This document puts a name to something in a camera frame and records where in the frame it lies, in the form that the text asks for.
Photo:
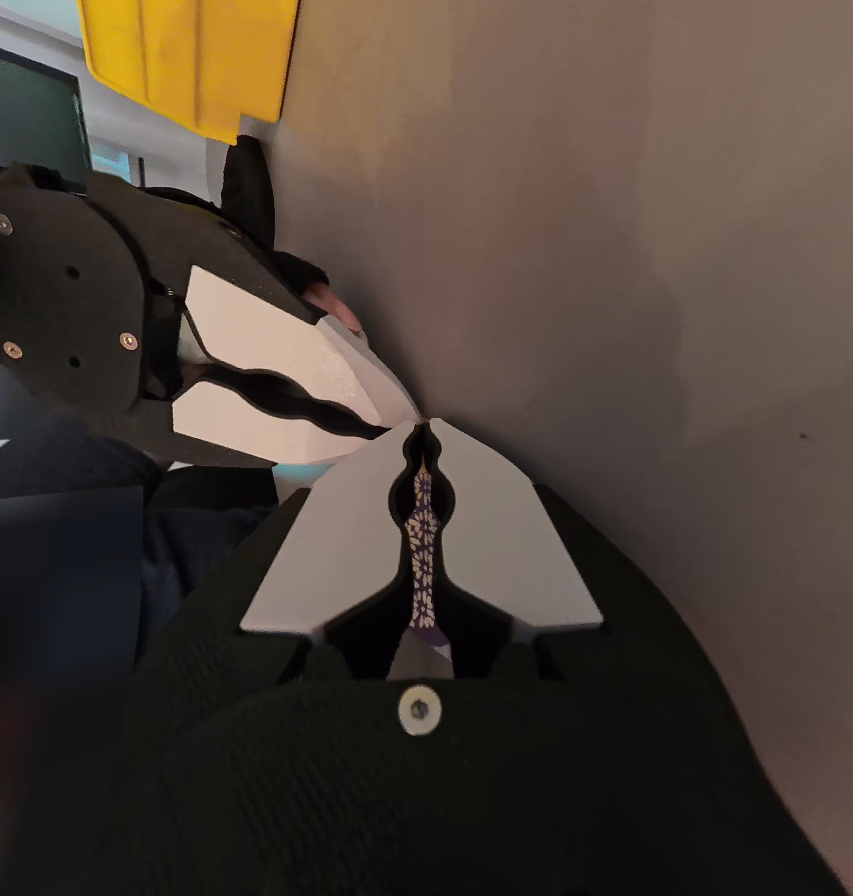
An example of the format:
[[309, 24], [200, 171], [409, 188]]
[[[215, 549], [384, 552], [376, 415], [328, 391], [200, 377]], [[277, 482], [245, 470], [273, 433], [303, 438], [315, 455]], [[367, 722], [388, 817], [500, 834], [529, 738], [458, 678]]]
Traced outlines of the person's left hand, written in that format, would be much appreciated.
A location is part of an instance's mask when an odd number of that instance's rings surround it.
[[338, 319], [354, 336], [363, 337], [363, 326], [354, 312], [332, 290], [330, 285], [315, 281], [308, 285], [303, 299], [310, 305], [319, 308], [327, 315]]

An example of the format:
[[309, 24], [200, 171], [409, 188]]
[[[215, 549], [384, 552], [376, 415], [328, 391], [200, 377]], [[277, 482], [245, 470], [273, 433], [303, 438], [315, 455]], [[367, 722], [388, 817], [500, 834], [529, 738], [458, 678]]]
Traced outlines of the person's dark blue clothing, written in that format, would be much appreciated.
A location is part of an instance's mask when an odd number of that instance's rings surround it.
[[137, 658], [277, 507], [270, 467], [183, 466], [164, 473], [144, 514]]

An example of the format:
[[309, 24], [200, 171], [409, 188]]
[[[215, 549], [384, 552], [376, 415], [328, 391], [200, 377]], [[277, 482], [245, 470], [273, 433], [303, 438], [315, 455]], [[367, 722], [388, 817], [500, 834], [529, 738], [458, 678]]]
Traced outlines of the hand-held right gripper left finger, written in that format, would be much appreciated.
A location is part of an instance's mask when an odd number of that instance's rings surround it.
[[393, 428], [314, 483], [241, 620], [243, 633], [321, 640], [329, 623], [390, 585], [402, 532], [389, 496], [418, 430], [412, 422]]

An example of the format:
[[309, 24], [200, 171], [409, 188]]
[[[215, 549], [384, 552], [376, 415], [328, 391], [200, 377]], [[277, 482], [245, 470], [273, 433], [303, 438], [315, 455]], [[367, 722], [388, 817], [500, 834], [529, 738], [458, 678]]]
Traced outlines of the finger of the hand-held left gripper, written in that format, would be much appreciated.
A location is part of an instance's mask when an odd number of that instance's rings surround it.
[[182, 390], [172, 417], [176, 434], [290, 465], [334, 463], [388, 431], [283, 377], [231, 369]]
[[305, 322], [195, 265], [184, 316], [199, 348], [217, 363], [281, 376], [372, 426], [422, 421], [398, 377], [332, 315]]

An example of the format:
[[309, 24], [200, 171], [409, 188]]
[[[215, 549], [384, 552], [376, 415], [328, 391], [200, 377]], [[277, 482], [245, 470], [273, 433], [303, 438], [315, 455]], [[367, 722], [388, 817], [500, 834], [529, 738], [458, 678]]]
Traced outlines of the yellow plastic bin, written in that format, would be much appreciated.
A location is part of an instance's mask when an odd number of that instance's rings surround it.
[[79, 1], [89, 72], [199, 136], [279, 121], [298, 1]]

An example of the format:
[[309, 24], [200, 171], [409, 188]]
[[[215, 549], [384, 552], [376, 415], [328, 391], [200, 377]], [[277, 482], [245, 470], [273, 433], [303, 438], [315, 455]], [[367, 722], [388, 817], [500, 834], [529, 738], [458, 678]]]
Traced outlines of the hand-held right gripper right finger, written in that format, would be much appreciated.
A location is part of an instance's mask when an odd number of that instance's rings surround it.
[[529, 476], [445, 420], [428, 429], [447, 584], [499, 611], [519, 641], [600, 628], [602, 612]]

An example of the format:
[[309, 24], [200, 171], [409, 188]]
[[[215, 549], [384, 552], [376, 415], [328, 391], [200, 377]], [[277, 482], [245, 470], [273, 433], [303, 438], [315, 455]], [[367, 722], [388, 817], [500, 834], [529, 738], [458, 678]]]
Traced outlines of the patterned origami paper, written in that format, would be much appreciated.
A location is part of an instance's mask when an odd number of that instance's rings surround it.
[[413, 572], [409, 629], [434, 653], [451, 662], [451, 644], [436, 621], [433, 600], [434, 548], [440, 523], [432, 511], [432, 477], [425, 462], [416, 473], [413, 488], [414, 509], [405, 525]]

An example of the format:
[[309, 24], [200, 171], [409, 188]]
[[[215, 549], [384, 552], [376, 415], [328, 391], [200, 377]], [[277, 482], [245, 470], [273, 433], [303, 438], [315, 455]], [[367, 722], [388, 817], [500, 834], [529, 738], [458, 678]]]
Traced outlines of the dark monitor screen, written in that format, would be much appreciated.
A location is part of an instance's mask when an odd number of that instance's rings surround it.
[[14, 162], [72, 185], [92, 171], [78, 78], [0, 49], [0, 171]]

